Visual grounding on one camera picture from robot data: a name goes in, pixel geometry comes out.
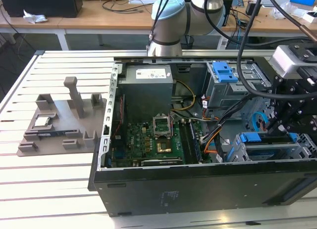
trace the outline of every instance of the white slotted table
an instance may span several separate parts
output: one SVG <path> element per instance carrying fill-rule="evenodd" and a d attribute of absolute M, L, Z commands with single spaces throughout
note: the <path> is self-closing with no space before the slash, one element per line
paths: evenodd
<path fill-rule="evenodd" d="M 247 50 L 248 55 L 272 52 Z M 235 56 L 236 51 L 192 50 L 190 56 Z M 316 228 L 317 190 L 290 206 L 110 218 L 97 192 L 87 190 L 92 153 L 17 157 L 17 147 L 37 108 L 38 94 L 69 99 L 66 76 L 76 76 L 83 98 L 107 98 L 116 56 L 144 51 L 46 51 L 35 55 L 0 104 L 0 229 L 16 228 Z"/>

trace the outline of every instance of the sticker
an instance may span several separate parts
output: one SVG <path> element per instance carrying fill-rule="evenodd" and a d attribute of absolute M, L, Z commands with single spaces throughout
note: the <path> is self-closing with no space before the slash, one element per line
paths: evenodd
<path fill-rule="evenodd" d="M 165 69 L 138 69 L 136 72 L 136 79 L 162 79 L 166 78 Z"/>
<path fill-rule="evenodd" d="M 170 207 L 175 206 L 176 199 L 179 196 L 179 191 L 163 192 L 160 196 L 160 206 Z"/>
<path fill-rule="evenodd" d="M 203 100 L 203 108 L 204 109 L 208 108 L 208 102 L 206 100 Z"/>
<path fill-rule="evenodd" d="M 222 145 L 230 145 L 230 139 L 224 139 L 224 143 Z"/>
<path fill-rule="evenodd" d="M 51 134 L 38 134 L 39 137 L 49 137 Z"/>
<path fill-rule="evenodd" d="M 218 154 L 217 154 L 217 156 L 216 156 L 216 159 L 217 159 L 217 161 L 218 161 L 219 163 L 222 163 L 222 158 L 221 158 L 221 156 L 219 156 Z"/>

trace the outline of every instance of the wooden desk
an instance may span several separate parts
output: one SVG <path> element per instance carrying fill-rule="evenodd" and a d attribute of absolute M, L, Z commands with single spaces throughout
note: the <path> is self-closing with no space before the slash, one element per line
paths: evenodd
<path fill-rule="evenodd" d="M 311 6 L 304 6 L 300 4 L 294 4 L 295 6 L 303 9 L 312 9 Z M 245 13 L 247 6 L 247 2 L 245 3 L 245 7 L 236 8 L 238 11 Z M 250 31 L 250 36 L 281 36 L 285 34 L 289 36 L 289 34 L 294 35 L 295 33 L 301 34 L 301 31 L 289 20 L 287 19 L 279 19 L 275 20 L 269 13 L 271 8 L 260 8 L 259 15 L 256 17 L 256 20 L 253 22 L 253 26 Z M 244 15 L 238 14 L 238 17 L 241 19 L 247 19 Z M 300 23 L 305 24 L 311 30 L 317 32 L 317 24 L 311 24 L 301 18 L 296 18 Z M 232 15 L 229 16 L 228 23 L 226 27 L 222 28 L 223 31 L 234 31 L 235 30 L 235 19 Z"/>
<path fill-rule="evenodd" d="M 135 4 L 115 5 L 113 9 L 125 9 L 136 7 Z M 238 7 L 237 10 L 245 12 L 245 7 Z M 148 35 L 152 27 L 152 19 L 150 14 L 142 7 L 142 13 L 136 14 L 118 14 L 107 11 L 102 8 L 98 0 L 84 0 L 83 7 L 77 18 L 58 18 L 49 17 L 48 22 L 29 24 L 23 18 L 10 18 L 8 20 L 21 33 L 49 33 L 58 36 L 62 50 L 69 50 L 69 45 L 65 37 L 66 34 L 97 34 L 99 44 L 102 44 L 102 34 L 129 34 L 129 35 Z M 275 20 L 269 15 L 271 8 L 261 8 L 259 15 L 253 23 L 249 36 L 255 37 L 294 37 L 302 35 L 299 29 L 290 21 Z M 306 24 L 307 27 L 317 32 L 317 24 L 310 24 L 303 19 L 298 19 L 301 23 Z M 229 16 L 227 26 L 222 27 L 222 30 L 232 35 L 236 27 L 235 19 Z M 0 32 L 12 33 L 11 27 L 6 23 L 2 16 L 0 16 Z M 212 32 L 210 35 L 219 36 L 217 32 Z"/>
<path fill-rule="evenodd" d="M 114 5 L 112 9 L 128 9 L 139 5 L 123 4 Z M 152 11 L 152 5 L 148 5 L 149 12 Z M 135 29 L 149 30 L 152 27 L 151 15 L 144 7 L 138 8 L 142 13 L 135 14 L 119 14 L 102 8 L 102 4 L 98 0 L 85 0 L 83 7 L 77 18 L 63 18 L 58 24 L 62 29 Z"/>

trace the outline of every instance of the motherboard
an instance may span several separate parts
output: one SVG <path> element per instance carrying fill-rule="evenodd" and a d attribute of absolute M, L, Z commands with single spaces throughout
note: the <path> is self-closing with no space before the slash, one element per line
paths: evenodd
<path fill-rule="evenodd" d="M 112 152 L 113 167 L 164 166 L 199 163 L 202 160 L 199 121 L 128 123 L 124 145 Z"/>

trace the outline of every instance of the desk leg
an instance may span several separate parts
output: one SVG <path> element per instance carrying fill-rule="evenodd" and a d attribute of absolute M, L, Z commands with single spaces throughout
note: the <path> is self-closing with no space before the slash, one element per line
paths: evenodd
<path fill-rule="evenodd" d="M 104 45 L 104 42 L 103 42 L 103 35 L 97 35 L 98 36 L 98 42 L 99 42 L 99 45 L 100 46 L 103 46 Z"/>
<path fill-rule="evenodd" d="M 67 39 L 66 39 L 66 33 L 64 30 L 58 30 L 58 32 L 56 33 L 60 46 L 61 46 L 61 50 L 63 51 L 67 51 L 70 50 L 70 47 L 68 45 Z"/>
<path fill-rule="evenodd" d="M 2 34 L 6 40 L 8 40 L 8 42 L 11 44 L 11 45 L 14 45 L 16 44 L 16 41 L 15 41 L 15 38 L 13 36 L 13 34 L 10 34 L 10 33 L 4 33 Z"/>
<path fill-rule="evenodd" d="M 228 43 L 228 39 L 226 39 L 224 36 L 220 36 L 217 50 L 225 50 Z"/>

